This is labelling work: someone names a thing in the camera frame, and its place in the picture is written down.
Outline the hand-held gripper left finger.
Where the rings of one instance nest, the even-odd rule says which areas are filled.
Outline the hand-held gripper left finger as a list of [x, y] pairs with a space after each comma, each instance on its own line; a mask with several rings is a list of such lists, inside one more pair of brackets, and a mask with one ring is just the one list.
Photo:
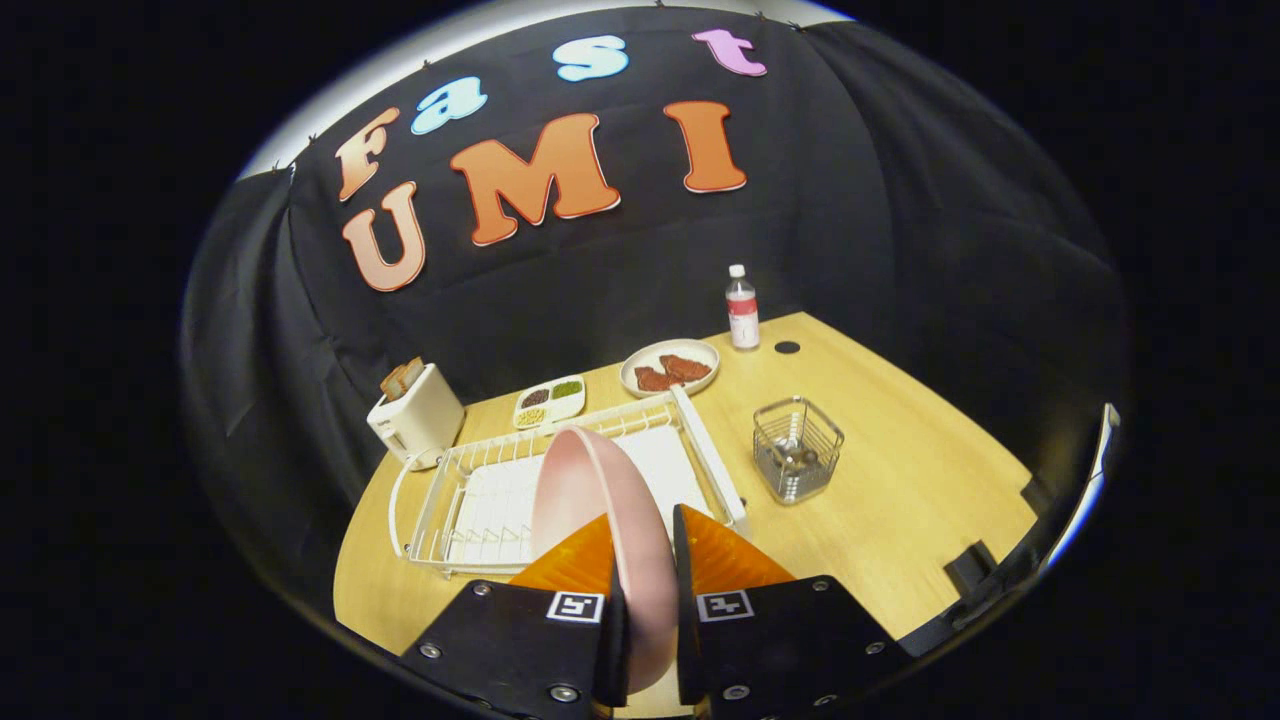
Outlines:
[[611, 719], [628, 693], [628, 635], [600, 514], [511, 582], [470, 582], [399, 664], [506, 717]]

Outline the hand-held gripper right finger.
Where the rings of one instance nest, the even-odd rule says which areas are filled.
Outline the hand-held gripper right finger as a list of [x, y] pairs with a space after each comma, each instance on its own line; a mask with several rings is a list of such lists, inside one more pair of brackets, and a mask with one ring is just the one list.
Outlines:
[[794, 577], [736, 532], [672, 512], [678, 697], [696, 719], [846, 719], [913, 656], [833, 577]]

